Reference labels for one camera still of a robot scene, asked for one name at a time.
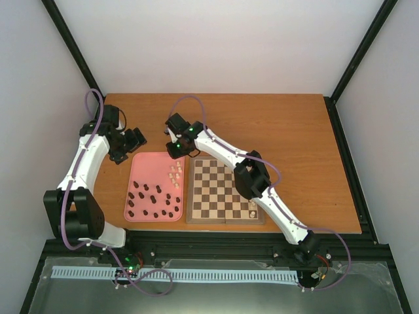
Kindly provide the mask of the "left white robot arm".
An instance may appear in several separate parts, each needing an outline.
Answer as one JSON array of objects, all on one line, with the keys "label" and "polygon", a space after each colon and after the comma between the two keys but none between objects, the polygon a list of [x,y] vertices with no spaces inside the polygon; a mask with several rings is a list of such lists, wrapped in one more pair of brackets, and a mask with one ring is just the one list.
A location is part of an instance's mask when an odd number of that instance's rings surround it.
[{"label": "left white robot arm", "polygon": [[43,203],[55,237],[111,247],[114,257],[126,264],[135,258],[136,246],[126,241],[125,229],[105,220],[94,198],[104,158],[119,165],[147,142],[139,128],[128,129],[125,124],[125,114],[114,105],[105,105],[84,124],[69,171],[56,189],[45,192]]}]

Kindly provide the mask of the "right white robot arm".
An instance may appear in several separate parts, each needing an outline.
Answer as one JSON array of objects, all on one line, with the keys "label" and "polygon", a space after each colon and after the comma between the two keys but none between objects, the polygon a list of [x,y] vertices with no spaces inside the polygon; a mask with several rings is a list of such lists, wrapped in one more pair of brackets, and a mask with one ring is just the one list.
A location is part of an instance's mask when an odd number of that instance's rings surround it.
[{"label": "right white robot arm", "polygon": [[269,163],[256,150],[240,150],[216,136],[205,124],[199,121],[191,124],[177,113],[169,116],[165,125],[165,133],[170,136],[166,148],[171,158],[198,151],[222,162],[233,171],[239,195],[261,207],[280,228],[286,241],[295,246],[295,260],[307,264],[313,259],[319,248],[317,237],[279,197],[266,168]]}]

